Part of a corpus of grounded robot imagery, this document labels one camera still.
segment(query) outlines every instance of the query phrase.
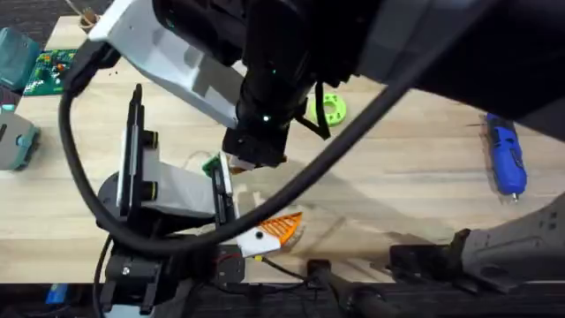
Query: wooden surface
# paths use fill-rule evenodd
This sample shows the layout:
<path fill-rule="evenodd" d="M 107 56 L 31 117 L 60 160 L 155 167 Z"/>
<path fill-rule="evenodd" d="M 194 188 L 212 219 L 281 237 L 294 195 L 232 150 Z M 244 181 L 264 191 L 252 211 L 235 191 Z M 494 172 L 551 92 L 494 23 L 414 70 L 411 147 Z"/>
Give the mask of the wooden surface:
<path fill-rule="evenodd" d="M 76 18 L 61 18 L 48 49 L 77 48 L 85 35 Z M 95 188 L 117 170 L 120 134 L 135 83 L 142 83 L 147 128 L 160 133 L 166 163 L 199 170 L 221 147 L 224 128 L 120 61 L 100 71 L 75 102 L 72 126 Z M 337 92 L 348 118 L 337 135 L 382 86 L 351 79 Z M 90 282 L 105 233 L 79 197 L 57 130 L 59 96 L 26 97 L 17 112 L 42 129 L 41 147 L 27 170 L 0 172 L 0 282 Z M 547 204 L 565 189 L 565 146 L 518 127 L 529 175 L 518 204 L 501 202 L 493 188 L 482 113 L 413 91 L 317 185 L 286 211 L 304 211 L 302 235 L 275 255 L 289 268 L 329 257 L 350 279 L 389 281 L 384 270 L 392 244 L 449 242 L 464 227 L 490 227 Z M 302 170 L 326 145 L 293 124 L 289 162 L 233 178 L 245 212 Z M 287 281 L 248 261 L 247 281 Z"/>

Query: green gear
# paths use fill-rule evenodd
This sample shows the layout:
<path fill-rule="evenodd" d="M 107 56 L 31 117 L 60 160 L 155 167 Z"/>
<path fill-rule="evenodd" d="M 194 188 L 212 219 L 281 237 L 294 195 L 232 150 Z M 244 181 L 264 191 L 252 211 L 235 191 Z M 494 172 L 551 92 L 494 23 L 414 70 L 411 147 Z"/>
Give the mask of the green gear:
<path fill-rule="evenodd" d="M 345 101 L 342 97 L 332 93 L 324 94 L 324 105 L 331 105 L 334 107 L 334 111 L 326 113 L 326 121 L 328 126 L 335 126 L 342 123 L 347 115 L 347 107 L 345 106 Z M 310 100 L 310 117 L 314 122 L 318 122 L 318 117 L 316 116 L 316 98 Z"/>

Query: orange part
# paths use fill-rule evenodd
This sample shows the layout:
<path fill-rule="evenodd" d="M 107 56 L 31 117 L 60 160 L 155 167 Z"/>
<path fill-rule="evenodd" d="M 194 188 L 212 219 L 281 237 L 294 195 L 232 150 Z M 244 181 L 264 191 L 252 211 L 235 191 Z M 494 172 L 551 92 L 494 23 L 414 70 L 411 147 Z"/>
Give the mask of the orange part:
<path fill-rule="evenodd" d="M 268 219 L 260 224 L 260 228 L 277 237 L 281 245 L 284 245 L 294 235 L 302 221 L 302 212 Z"/>

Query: black cable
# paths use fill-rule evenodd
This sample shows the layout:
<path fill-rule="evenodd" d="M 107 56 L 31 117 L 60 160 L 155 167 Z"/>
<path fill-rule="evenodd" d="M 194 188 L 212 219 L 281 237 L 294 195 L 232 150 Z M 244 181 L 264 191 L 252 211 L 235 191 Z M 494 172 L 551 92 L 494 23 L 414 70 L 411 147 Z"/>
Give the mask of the black cable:
<path fill-rule="evenodd" d="M 94 309 L 94 316 L 96 318 L 106 318 L 104 312 L 102 311 L 102 307 L 100 306 L 100 275 L 102 273 L 102 264 L 104 263 L 104 258 L 108 253 L 109 243 L 112 241 L 110 235 L 106 238 L 104 242 L 104 246 L 102 247 L 102 251 L 100 252 L 100 257 L 98 258 L 98 262 L 96 263 L 96 269 L 94 270 L 94 281 L 92 284 L 92 307 Z"/>
<path fill-rule="evenodd" d="M 318 134 L 324 140 L 328 139 L 329 133 L 328 121 L 326 120 L 326 111 L 324 110 L 324 83 L 320 80 L 314 88 L 316 96 L 316 117 L 318 118 Z"/>
<path fill-rule="evenodd" d="M 269 259 L 268 259 L 267 257 L 265 257 L 265 256 L 263 256 L 263 258 L 262 258 L 261 261 L 263 261 L 264 263 L 266 263 L 268 266 L 272 267 L 273 269 L 276 269 L 276 270 L 278 270 L 278 271 L 280 271 L 280 272 L 282 272 L 282 273 L 284 273 L 284 274 L 286 274 L 286 275 L 288 275 L 288 276 L 293 276 L 293 277 L 295 277 L 295 278 L 297 278 L 297 279 L 300 279 L 300 280 L 303 281 L 303 282 L 305 282 L 305 281 L 308 280 L 307 277 L 302 276 L 302 275 L 300 275 L 300 274 L 298 274 L 298 273 L 295 273 L 295 272 L 293 272 L 293 271 L 290 271 L 290 270 L 288 270 L 288 269 L 282 267 L 281 265 L 279 265 L 279 264 L 277 264 L 277 263 L 275 263 L 275 262 L 269 260 Z"/>
<path fill-rule="evenodd" d="M 469 9 L 469 14 L 461 19 L 454 32 L 441 39 L 439 43 L 427 51 L 421 58 L 407 68 L 394 82 L 389 83 L 369 105 L 339 134 L 331 144 L 308 164 L 298 175 L 275 195 L 241 216 L 215 231 L 190 239 L 150 239 L 144 238 L 127 229 L 100 203 L 92 187 L 88 183 L 84 168 L 72 137 L 71 104 L 72 92 L 66 91 L 59 106 L 59 131 L 63 149 L 71 169 L 73 179 L 79 192 L 93 212 L 101 227 L 108 231 L 113 239 L 128 247 L 148 254 L 177 254 L 218 245 L 237 235 L 250 230 L 253 226 L 267 220 L 281 209 L 291 204 L 302 192 L 316 183 L 357 141 L 361 139 L 393 105 L 411 88 L 420 77 L 448 51 L 461 36 L 467 32 L 480 18 L 498 4 L 498 0 L 477 1 Z"/>

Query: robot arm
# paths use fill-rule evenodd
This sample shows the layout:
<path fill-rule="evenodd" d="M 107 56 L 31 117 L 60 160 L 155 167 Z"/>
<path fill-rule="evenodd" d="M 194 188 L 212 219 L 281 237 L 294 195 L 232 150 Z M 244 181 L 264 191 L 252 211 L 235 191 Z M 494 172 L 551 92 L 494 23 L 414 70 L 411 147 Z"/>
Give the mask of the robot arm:
<path fill-rule="evenodd" d="M 276 167 L 316 82 L 394 82 L 477 1 L 116 0 L 89 38 L 226 126 L 223 150 L 246 167 Z M 551 119 L 563 14 L 551 0 L 502 2 L 418 88 L 565 139 Z M 239 59 L 245 76 L 231 67 Z"/>

